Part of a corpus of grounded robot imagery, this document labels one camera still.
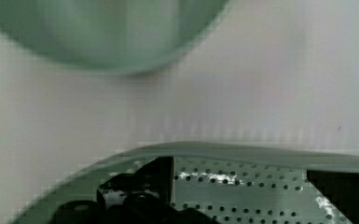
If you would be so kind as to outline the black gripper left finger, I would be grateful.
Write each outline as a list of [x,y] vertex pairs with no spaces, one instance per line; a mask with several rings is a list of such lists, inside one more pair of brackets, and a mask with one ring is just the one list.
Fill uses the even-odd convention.
[[94,201],[60,205],[48,224],[220,224],[194,208],[172,208],[173,177],[174,158],[158,157],[102,183]]

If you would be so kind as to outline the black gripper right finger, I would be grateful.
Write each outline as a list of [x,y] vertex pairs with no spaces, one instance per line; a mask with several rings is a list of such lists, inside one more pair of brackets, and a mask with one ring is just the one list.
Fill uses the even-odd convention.
[[352,224],[359,224],[359,173],[308,170],[307,180]]

